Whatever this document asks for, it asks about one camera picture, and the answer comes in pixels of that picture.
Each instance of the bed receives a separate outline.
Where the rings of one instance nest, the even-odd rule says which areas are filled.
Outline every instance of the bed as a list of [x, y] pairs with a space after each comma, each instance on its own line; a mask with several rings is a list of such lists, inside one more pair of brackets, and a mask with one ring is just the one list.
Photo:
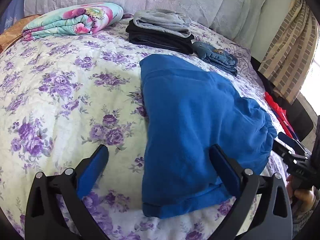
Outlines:
[[[192, 22], [191, 32], [238, 58], [233, 77], [195, 54], [129, 43], [128, 20], [94, 35], [46, 37], [18, 41], [0, 55], [0, 207], [24, 236], [24, 215], [35, 174], [60, 174], [89, 157], [100, 143], [110, 158], [92, 192], [84, 197], [88, 210], [111, 239], [206, 239], [230, 210], [234, 198], [216, 206], [166, 220], [147, 218], [141, 206], [141, 181], [148, 117], [140, 90], [139, 62], [153, 53], [176, 55], [206, 71], [228, 78], [241, 96], [254, 98], [271, 115], [264, 88], [250, 64], [250, 51]], [[113, 129], [104, 122], [116, 119]], [[263, 175], [286, 167], [271, 152]], [[65, 220], [76, 232], [63, 199], [57, 196]], [[249, 227], [259, 197], [241, 232]]]

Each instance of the wall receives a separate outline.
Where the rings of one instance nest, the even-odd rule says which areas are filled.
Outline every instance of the wall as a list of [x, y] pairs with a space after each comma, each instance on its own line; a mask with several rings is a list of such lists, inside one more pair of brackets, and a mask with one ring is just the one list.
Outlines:
[[291, 0], [266, 0], [262, 6], [257, 32], [251, 46], [251, 56], [262, 61], [269, 45], [288, 13]]

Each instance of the human hand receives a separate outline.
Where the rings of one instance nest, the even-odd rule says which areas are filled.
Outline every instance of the human hand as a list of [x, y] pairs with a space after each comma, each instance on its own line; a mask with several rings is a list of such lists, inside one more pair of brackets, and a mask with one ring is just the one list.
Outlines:
[[307, 189], [297, 189], [293, 191], [292, 189], [292, 179], [293, 176], [289, 175], [287, 178], [288, 185], [287, 185], [287, 191], [289, 198], [292, 199], [293, 196], [295, 196], [298, 200], [302, 201], [302, 205], [298, 210], [298, 214], [305, 213], [313, 207], [316, 197], [313, 194], [313, 187], [310, 190]]

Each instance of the metal screw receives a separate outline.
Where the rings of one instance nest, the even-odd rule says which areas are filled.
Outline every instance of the metal screw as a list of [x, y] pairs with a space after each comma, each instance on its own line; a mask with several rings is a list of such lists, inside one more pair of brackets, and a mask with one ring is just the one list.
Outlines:
[[244, 173], [250, 176], [253, 174], [253, 171], [251, 169], [244, 169]]
[[72, 169], [72, 168], [68, 168], [68, 169], [66, 169], [66, 170], [64, 171], [64, 173], [65, 173], [66, 175], [71, 175], [71, 174], [73, 173], [73, 169]]
[[282, 179], [282, 176], [279, 172], [275, 173], [275, 177], [276, 177], [276, 179]]
[[40, 171], [36, 174], [36, 178], [37, 179], [40, 179], [42, 177], [43, 173]]

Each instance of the blue gripper pad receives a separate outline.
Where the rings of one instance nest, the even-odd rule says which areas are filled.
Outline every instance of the blue gripper pad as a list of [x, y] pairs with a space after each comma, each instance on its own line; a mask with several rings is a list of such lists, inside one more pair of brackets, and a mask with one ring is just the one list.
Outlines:
[[108, 148], [100, 145], [90, 158], [83, 159], [76, 167], [77, 195], [80, 199], [87, 196], [109, 159]]
[[278, 134], [279, 140], [283, 141], [286, 145], [290, 146], [291, 148], [295, 147], [295, 141], [287, 136], [285, 133], [280, 132]]
[[227, 156], [218, 145], [210, 147], [209, 158], [228, 192], [236, 198], [240, 197], [241, 179], [239, 176], [241, 176], [242, 167], [233, 159], [227, 160]]

